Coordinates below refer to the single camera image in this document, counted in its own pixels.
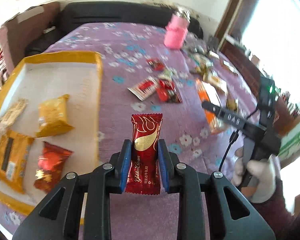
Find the person's arm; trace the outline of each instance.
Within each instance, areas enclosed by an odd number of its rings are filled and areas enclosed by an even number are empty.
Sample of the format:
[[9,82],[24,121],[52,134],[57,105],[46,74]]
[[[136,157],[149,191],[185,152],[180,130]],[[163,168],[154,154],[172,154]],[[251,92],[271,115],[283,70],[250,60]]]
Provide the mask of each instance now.
[[[242,148],[236,150],[239,158],[234,165],[231,182],[238,186],[242,181],[243,164]],[[294,217],[286,210],[282,192],[282,181],[276,177],[272,158],[268,161],[249,161],[248,171],[259,179],[257,190],[251,198],[251,203],[269,224],[277,240],[281,240],[294,221]]]

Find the black cable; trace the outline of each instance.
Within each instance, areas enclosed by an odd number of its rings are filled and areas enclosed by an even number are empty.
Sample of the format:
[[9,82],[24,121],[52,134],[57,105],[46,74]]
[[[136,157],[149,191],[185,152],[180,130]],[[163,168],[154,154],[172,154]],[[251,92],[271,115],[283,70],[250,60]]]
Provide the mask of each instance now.
[[[256,112],[258,111],[258,108],[256,108],[251,114],[249,114],[246,119],[248,120],[251,116],[253,116]],[[234,142],[237,140],[237,138],[239,137],[239,129],[237,129],[235,132],[232,132],[230,139],[229,139],[229,145],[226,149],[225,154],[223,155],[223,158],[221,160],[220,166],[219,166],[219,171],[221,171],[222,165],[226,160],[227,154],[231,148],[231,146],[234,144]]]

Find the pink container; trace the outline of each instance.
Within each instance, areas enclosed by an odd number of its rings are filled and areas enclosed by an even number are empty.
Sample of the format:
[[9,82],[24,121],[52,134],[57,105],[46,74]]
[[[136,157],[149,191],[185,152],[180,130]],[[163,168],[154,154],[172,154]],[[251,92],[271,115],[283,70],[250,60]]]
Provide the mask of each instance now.
[[164,36],[163,43],[170,49],[180,49],[183,45],[183,41],[188,33],[187,28],[174,27],[171,23],[166,26],[166,34]]
[[172,14],[170,23],[172,26],[179,27],[182,29],[187,29],[190,24],[190,22],[187,19],[179,17],[175,14]]

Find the window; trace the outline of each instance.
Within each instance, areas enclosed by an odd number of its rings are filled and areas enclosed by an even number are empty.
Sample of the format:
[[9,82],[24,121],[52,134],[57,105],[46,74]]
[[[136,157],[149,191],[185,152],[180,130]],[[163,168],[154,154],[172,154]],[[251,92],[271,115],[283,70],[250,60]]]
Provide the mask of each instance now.
[[300,10],[293,0],[260,0],[242,36],[290,102],[300,103]]

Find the metal screw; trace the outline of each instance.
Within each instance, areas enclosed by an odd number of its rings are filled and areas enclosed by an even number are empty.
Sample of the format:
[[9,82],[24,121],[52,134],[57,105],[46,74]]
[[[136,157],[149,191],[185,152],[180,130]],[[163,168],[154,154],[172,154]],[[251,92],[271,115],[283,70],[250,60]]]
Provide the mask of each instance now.
[[186,167],[187,167],[187,166],[186,166],[184,163],[178,163],[178,164],[177,164],[177,168],[178,168],[179,170],[184,170]]
[[223,177],[223,174],[220,171],[215,171],[213,173],[213,177],[215,177],[216,179],[221,179]]
[[103,164],[103,169],[104,170],[109,170],[109,169],[112,169],[112,164],[111,163],[105,163],[105,164]]
[[74,172],[69,172],[69,173],[66,175],[66,178],[67,178],[67,179],[74,179],[74,178],[75,178],[75,173],[74,173]]

